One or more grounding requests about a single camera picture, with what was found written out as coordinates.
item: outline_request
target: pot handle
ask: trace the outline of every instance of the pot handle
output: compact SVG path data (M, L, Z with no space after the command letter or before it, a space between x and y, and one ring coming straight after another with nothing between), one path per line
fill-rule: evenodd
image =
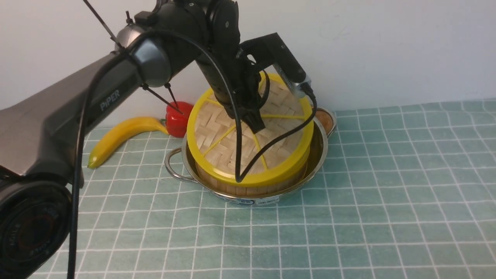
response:
M165 155L165 161L164 161L164 164L165 164L165 168L167 169L167 172L172 175L174 178L176 178L177 180L180 180L180 181L183 181L183 182L193 182L193 183L198 183L198 181L192 177L187 177L187 176L183 176L177 172L175 172L173 169L172 169L172 166L171 166L171 158L172 156L176 155L177 153L180 153L181 152L181 147L178 147L174 150L171 150L169 153L167 153Z

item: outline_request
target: black cable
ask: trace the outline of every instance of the black cable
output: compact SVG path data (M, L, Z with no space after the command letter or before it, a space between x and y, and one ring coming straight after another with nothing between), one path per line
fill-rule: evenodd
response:
M302 89L313 103L312 113L310 114L310 116L305 121L303 121L303 123L301 123L300 125L294 127L292 130L289 130L286 133L276 137L275 139L271 140L268 144L266 144L262 149L260 149L260 151L253 157L253 159L251 159L251 161L245 167L245 170L243 171L243 173L241 174L241 177L240 177L241 180L243 180L246 177L246 175L248 174L250 169L253 167L253 165L255 165L256 161L260 157L262 157L262 155L267 150L269 150L269 148L271 148L273 145L275 145L279 141L281 141L281 140L291 136L292 134L298 132L299 130L305 128L311 121L313 121L313 118L315 117L315 115L317 113L317 99L315 98L313 91L312 91L311 87L308 85L308 83L303 84Z
M174 97L174 93L172 93L172 89L171 89L171 84L170 83L166 83L164 85L165 88L167 88L169 90L169 93L171 94L171 97L172 99L174 100L174 103L176 104L176 107L179 108L179 105L178 105L178 102L176 101L176 98Z
M76 250L77 250L77 219L78 219L78 206L79 206L79 182L81 181L81 170L82 170L82 158L83 158L83 146L84 146L84 136L86 130L86 124L88 122L88 107L91 104L91 99L96 87L100 83L101 79L117 64L124 61L127 54L120 52L116 56L112 57L111 60L106 62L95 74L91 80L88 92L85 94L83 106L81 109L81 116L79 119L79 129L77 132L76 140L76 154L74 159L74 180L72 183L72 210L71 210L71 224L70 224L70 236L69 236L69 261L67 267L67 279L73 279L75 276L76 269Z
M262 70L263 73L265 74L265 90L263 92L262 100L260 101L260 105L258 106L258 109L261 109L263 105L267 102L269 99L269 92L270 92L270 79L269 75L265 70Z
M191 38L184 36L183 34L174 32L174 31L168 31L168 30L154 30L154 31L149 31L142 33L139 35L136 40L134 40L130 46L135 46L138 43L140 43L142 40L150 37L150 36L159 36L162 39L170 39L170 37L178 38L181 39L194 47L196 47L198 50L200 50L212 63L214 66L215 70L219 73L220 78L222 79L222 82L224 86L227 89L227 93L229 96L229 99L231 101L231 105L233 106L233 112L234 112L234 121L236 123L236 163L235 163L235 177L236 177L236 182L241 182L242 179L240 177L240 172L241 172L241 146L243 144L242 142L242 137L243 137L243 131L241 130L241 119L240 119L240 114L238 111L238 104L236 103L236 99L234 98L234 93L232 91L231 84L229 81L226 79L226 74L222 70L222 68L219 66L219 63L215 59L215 57L212 56L212 54L201 44L197 43L196 41L192 40Z
M181 39L183 41L186 41L187 43L193 45L196 47L198 50L200 50L207 58L208 60L212 63L216 71L219 73L220 78L222 79L222 82L224 86L226 87L229 99L231 101L231 105L233 106L233 112L234 112L234 121L236 123L236 161L235 161L235 179L237 183L240 183L243 181L243 179L246 177L250 169L255 165L256 161L265 153L269 148L274 146L276 143L279 141L291 136L292 134L296 133L297 131L303 129L306 125L308 125L311 121L313 121L313 118L315 117L316 110L317 110L317 101L315 99L315 96L310 88L310 86L306 83L302 85L304 87L304 91L309 96L309 98L313 102L313 109L312 109L312 114L309 116L308 119L306 119L302 124L296 126L294 129L278 136L277 138L273 139L271 142L269 142L266 146L264 146L254 157L253 159L248 163L248 165L245 167L243 173L241 173L241 150L243 146L243 131L241 130L241 119L239 117L239 111L238 111L238 104L236 103L236 99L234 98L234 93L232 91L231 85L229 81L226 79L226 74L222 70L222 68L219 66L219 63L211 55L211 53L201 44L197 43L196 41L192 40L191 38L184 36L183 34L174 32L174 31L168 31L168 30L154 30L154 31L149 31L142 33L137 37L136 40L134 40L130 46L135 46L144 39L151 37L151 36L159 36L162 39L170 39L170 37L175 37L178 39ZM268 98L268 94L264 94L263 98Z

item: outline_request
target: round object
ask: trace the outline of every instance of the round object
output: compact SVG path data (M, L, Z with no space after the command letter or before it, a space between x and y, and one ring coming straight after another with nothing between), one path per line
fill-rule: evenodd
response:
M317 107L315 118L317 118L322 126L324 126L327 137L330 137L336 129L336 117L334 114L326 109Z
M0 187L0 274L35 270L69 232L70 193L52 181Z
M255 135L242 123L241 171L272 139L292 130L311 115L306 98L298 99L280 76L270 74L270 93L260 112L266 128ZM262 78L259 92L265 89ZM206 91L188 121L187 140L198 172L215 189L229 194L269 194L299 181L306 170L313 125L281 140L255 163L240 183L235 181L236 124L213 94Z
M307 169L305 174L302 176L301 180L295 182L290 187L287 187L281 191L270 194L252 194L252 195L236 195L236 194L228 194L221 192L212 187L209 183L204 181L198 172L196 167L195 159L193 158L190 148L188 146L187 138L183 140L183 146L178 147L169 151L165 157L165 168L167 172L174 178L189 182L189 183L199 183L206 189L208 189L211 193L216 195L217 197L229 202L231 204L239 205L239 206L266 206L275 204L277 202L283 201L293 193L296 193L298 189L300 189L305 183L307 183L310 179L312 179L315 174L321 169L325 158L327 156L328 151L328 137L325 133L324 127L322 124L314 120L313 122L314 130L313 136L310 143L310 154L307 160ZM174 171L171 165L172 156L181 153L183 158L183 163L191 175L190 177L183 176Z

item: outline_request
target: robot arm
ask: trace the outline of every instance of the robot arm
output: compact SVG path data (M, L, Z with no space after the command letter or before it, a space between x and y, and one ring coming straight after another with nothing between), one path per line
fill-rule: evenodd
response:
M228 115L234 118L234 104L254 133L264 129L259 109L265 100L258 93L261 70L274 65L289 89L302 97L310 79L281 38L275 33L240 43L238 17L238 4L232 0L157 0L151 12L128 18L110 54L0 111L0 278L28 277L67 237L71 197L65 186L84 184L84 178L73 182L83 100L94 76L121 47L133 46L93 91L87 133L142 84L164 86L193 61ZM137 42L150 31L173 31L208 49L225 76L184 40L157 36ZM235 92L234 102L226 83Z

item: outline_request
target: stainless steel pot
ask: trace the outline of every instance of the stainless steel pot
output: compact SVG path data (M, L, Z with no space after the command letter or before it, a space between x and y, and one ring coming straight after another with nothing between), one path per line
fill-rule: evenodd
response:
M332 132L327 135L324 130L324 127L317 119L315 119L313 123L315 125L315 128L313 130L313 137L310 143L310 154L308 158L307 172L303 176L303 179L300 180L298 183L277 193L247 197L247 196L235 196L232 194L225 194L213 189L208 185L208 183L204 182L198 175L198 171L196 169L196 163L193 156L191 155L191 152L189 151L188 142L186 138L184 138L183 140L182 147L171 150L169 153L166 154L165 167L172 177L184 182L198 183L203 187L207 188L214 195L218 196L219 198L227 202L242 206L251 206L251 205L265 206L265 205L274 204L279 202L283 198L286 198L291 193L296 192L297 189L299 189L306 182L312 179L315 176L315 174L319 171L319 169L322 167L322 164L324 163L328 149L328 137L331 136ZM182 153L183 164L186 167L188 173L191 175L190 177L180 175L172 169L171 158L172 156L178 153Z

